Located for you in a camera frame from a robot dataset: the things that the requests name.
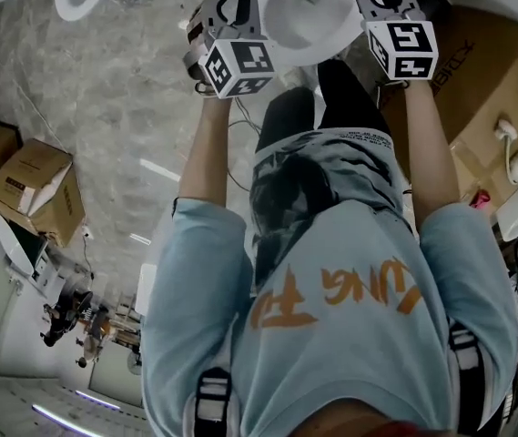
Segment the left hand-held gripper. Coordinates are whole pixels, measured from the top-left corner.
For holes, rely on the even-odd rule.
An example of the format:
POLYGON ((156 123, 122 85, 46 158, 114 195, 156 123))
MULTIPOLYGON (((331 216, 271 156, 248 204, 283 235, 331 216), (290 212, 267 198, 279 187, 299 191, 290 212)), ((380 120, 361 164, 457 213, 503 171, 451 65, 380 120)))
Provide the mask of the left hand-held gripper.
POLYGON ((258 93, 275 77, 272 44, 260 34, 258 0, 205 0, 205 44, 184 55, 195 91, 220 99, 258 93))

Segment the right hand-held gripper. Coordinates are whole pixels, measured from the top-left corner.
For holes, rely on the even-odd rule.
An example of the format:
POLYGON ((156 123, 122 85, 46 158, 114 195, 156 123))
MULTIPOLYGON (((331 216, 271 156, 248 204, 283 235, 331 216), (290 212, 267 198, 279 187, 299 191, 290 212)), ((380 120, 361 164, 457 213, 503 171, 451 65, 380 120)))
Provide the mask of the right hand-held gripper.
POLYGON ((369 49, 392 81, 430 80, 438 60, 432 22, 416 0, 356 0, 369 49))

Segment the person's left forearm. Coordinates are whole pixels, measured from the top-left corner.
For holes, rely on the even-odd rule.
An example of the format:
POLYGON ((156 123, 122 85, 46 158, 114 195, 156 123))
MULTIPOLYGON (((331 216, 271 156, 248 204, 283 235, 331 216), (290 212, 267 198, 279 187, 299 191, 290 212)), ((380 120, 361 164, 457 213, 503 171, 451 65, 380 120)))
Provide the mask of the person's left forearm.
POLYGON ((179 198, 227 205, 231 99, 206 98, 178 187, 179 198))

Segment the white smart toilet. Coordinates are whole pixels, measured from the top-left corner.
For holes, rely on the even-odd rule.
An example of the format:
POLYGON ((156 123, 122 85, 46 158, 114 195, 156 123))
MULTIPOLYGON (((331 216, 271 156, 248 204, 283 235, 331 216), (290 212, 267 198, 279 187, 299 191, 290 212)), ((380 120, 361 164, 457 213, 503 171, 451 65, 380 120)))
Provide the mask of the white smart toilet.
POLYGON ((277 67, 314 66, 362 33, 356 0, 258 0, 261 29, 277 67))

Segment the person's left hand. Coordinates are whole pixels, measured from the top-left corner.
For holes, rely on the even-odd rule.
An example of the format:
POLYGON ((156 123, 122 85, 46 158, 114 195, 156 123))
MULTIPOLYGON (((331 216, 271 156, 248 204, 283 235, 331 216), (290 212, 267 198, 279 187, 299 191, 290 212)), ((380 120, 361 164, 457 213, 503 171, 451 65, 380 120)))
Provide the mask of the person's left hand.
POLYGON ((200 14, 193 15, 187 26, 187 39, 190 47, 205 44, 205 27, 200 14))

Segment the large brown cardboard box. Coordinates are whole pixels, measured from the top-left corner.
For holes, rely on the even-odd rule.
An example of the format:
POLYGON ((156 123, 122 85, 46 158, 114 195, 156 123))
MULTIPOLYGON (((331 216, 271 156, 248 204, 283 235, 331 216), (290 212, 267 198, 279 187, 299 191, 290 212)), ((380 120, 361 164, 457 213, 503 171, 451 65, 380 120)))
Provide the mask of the large brown cardboard box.
MULTIPOLYGON (((471 201, 487 192, 484 210, 493 214, 517 189, 494 129, 505 119, 518 133, 518 22, 454 5, 433 25, 440 55, 431 88, 460 193, 471 201)), ((511 151, 518 152, 518 138, 511 151)))

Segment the stacked small cardboard boxes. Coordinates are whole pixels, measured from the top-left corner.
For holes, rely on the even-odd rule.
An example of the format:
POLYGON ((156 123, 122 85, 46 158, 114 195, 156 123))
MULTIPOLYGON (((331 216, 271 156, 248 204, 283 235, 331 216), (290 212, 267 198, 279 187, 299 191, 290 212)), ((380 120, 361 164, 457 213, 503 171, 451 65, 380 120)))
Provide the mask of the stacked small cardboard boxes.
POLYGON ((0 168, 0 214, 67 247, 86 216, 73 157, 37 139, 27 140, 0 168))

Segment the white rectangular basin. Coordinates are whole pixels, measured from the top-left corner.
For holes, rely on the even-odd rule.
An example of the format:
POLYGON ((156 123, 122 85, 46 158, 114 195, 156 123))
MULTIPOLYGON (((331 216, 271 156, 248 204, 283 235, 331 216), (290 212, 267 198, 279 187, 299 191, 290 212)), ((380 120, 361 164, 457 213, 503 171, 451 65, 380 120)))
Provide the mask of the white rectangular basin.
POLYGON ((135 306, 135 311, 141 316, 147 315, 149 299, 156 280, 156 275, 156 264, 145 262, 141 265, 135 306))

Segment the person's light blue shirt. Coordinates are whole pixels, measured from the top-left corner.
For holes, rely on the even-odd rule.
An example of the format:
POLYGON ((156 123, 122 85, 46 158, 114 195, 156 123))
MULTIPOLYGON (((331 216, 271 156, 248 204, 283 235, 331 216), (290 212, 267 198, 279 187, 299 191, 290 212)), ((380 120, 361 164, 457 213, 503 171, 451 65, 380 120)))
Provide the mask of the person's light blue shirt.
POLYGON ((240 437, 287 437, 340 399, 452 430, 486 384, 508 392, 518 313, 488 218, 464 203, 413 233, 391 138, 312 130, 261 150, 251 194, 256 250, 227 208, 179 198, 142 329, 143 403, 154 432, 191 427, 200 376, 221 348, 240 437))

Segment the person's bare neck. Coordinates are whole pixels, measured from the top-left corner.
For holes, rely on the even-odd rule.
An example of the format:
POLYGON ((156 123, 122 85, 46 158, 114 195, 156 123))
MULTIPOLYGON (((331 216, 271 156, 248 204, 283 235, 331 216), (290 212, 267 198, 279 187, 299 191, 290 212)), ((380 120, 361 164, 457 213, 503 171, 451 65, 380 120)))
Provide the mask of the person's bare neck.
POLYGON ((395 421, 363 401, 336 400, 300 423, 289 437, 419 437, 413 423, 395 421))

